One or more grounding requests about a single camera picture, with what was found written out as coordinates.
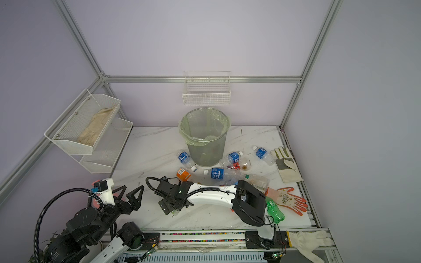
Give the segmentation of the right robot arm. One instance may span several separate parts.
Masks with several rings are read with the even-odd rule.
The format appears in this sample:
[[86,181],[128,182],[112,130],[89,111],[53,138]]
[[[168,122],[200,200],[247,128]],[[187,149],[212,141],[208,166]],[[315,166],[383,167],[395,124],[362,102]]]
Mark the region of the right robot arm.
[[171,184],[167,177],[145,179],[148,188],[162,199],[159,202],[167,215],[197,204],[227,207],[246,224],[257,228],[264,241],[276,240],[275,220],[267,215],[266,196],[250,183],[240,180],[236,185],[206,186],[189,181]]

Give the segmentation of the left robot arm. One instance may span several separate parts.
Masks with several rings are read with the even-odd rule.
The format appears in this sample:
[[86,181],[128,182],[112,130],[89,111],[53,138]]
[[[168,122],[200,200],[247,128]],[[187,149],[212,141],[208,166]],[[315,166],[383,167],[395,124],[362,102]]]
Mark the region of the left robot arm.
[[[43,257],[40,257],[39,233],[42,220],[55,201],[72,192],[88,194],[88,204],[66,223],[63,232],[50,241]],[[88,255],[89,247],[98,244],[108,230],[116,238],[120,238],[124,247],[129,249],[141,247],[143,233],[134,222],[124,224],[119,231],[116,231],[114,225],[120,215],[129,215],[131,212],[139,210],[143,192],[144,186],[139,186],[126,194],[127,201],[123,201],[123,194],[120,194],[118,197],[112,196],[115,204],[101,203],[99,208],[92,206],[92,200],[100,201],[100,197],[89,189],[71,188],[57,194],[45,205],[37,219],[34,232],[34,252],[30,261],[32,263],[78,263]]]

